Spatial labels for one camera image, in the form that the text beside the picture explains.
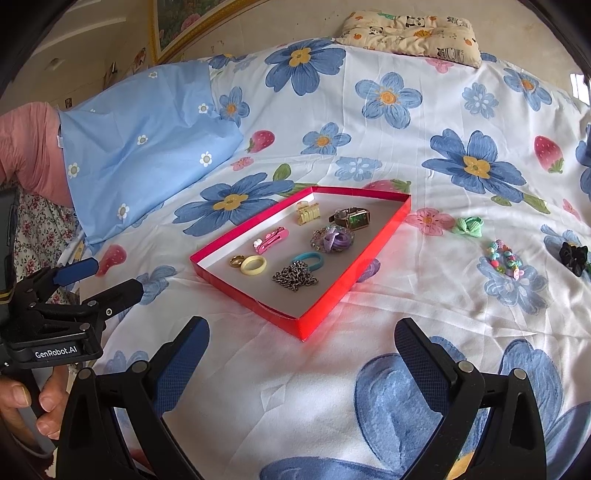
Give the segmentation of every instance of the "hand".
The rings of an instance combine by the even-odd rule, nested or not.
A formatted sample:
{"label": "hand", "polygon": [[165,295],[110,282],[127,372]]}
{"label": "hand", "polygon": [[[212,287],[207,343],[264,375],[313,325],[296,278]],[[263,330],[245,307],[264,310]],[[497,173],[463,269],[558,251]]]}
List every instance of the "hand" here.
{"label": "hand", "polygon": [[[67,384],[68,366],[54,367],[39,395],[39,403],[47,413],[37,419],[37,429],[52,440],[60,437],[61,421],[68,401]],[[17,410],[30,405],[31,395],[23,384],[0,375],[0,414],[15,437],[27,445],[35,446],[35,437]]]}

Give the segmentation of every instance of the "pink hair clip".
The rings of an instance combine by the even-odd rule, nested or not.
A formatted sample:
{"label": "pink hair clip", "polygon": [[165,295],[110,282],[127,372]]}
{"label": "pink hair clip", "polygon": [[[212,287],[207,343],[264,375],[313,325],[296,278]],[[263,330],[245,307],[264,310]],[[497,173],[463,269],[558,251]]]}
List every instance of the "pink hair clip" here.
{"label": "pink hair clip", "polygon": [[271,245],[287,238],[289,234],[290,231],[287,228],[280,226],[277,230],[273,230],[271,233],[266,234],[264,240],[257,238],[252,246],[255,248],[256,253],[262,255]]}

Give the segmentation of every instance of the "ring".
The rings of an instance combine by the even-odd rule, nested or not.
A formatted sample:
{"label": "ring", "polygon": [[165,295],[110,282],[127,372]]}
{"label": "ring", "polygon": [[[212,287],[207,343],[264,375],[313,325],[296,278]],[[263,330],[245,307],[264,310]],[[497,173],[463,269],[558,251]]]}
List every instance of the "ring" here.
{"label": "ring", "polygon": [[318,252],[308,252],[305,254],[301,254],[293,258],[291,261],[303,262],[304,260],[307,260],[309,258],[315,258],[316,260],[318,260],[316,263],[308,265],[308,270],[310,270],[311,272],[313,272],[314,270],[318,270],[322,265],[324,265],[324,258],[322,258],[322,255],[320,255]]}
{"label": "ring", "polygon": [[[253,262],[261,262],[261,265],[259,265],[256,268],[246,268],[247,265]],[[262,257],[260,255],[252,255],[251,257],[246,257],[242,261],[242,264],[240,265],[240,271],[245,275],[258,275],[263,270],[265,270],[266,267],[267,261],[265,260],[265,257]]]}
{"label": "ring", "polygon": [[239,268],[240,265],[242,265],[242,262],[244,262],[245,258],[246,257],[244,255],[236,255],[235,257],[232,257],[230,259],[230,266],[234,268]]}

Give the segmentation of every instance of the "watch face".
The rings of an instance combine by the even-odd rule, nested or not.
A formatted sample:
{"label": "watch face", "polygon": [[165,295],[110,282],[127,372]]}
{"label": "watch face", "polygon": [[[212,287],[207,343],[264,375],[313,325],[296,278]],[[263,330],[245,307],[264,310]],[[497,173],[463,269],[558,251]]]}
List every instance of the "watch face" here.
{"label": "watch face", "polygon": [[358,212],[349,216],[349,228],[358,230],[369,225],[369,213]]}

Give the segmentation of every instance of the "blue gripper pad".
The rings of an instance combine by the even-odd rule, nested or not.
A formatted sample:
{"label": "blue gripper pad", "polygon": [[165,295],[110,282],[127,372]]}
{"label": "blue gripper pad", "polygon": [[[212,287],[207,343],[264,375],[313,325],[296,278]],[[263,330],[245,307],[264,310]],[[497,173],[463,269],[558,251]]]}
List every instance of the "blue gripper pad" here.
{"label": "blue gripper pad", "polygon": [[54,285],[67,287],[71,283],[90,277],[99,271],[99,263],[94,258],[61,267],[53,277]]}
{"label": "blue gripper pad", "polygon": [[176,406],[207,349],[209,344],[207,320],[193,317],[177,338],[182,338],[184,335],[186,335],[184,342],[177,346],[176,353],[156,380],[153,406],[159,417]]}
{"label": "blue gripper pad", "polygon": [[394,343],[429,408],[445,416],[450,407],[450,383],[425,349],[425,346],[433,347],[431,341],[423,334],[426,345],[422,345],[407,325],[408,320],[413,322],[412,319],[402,319],[396,324]]}

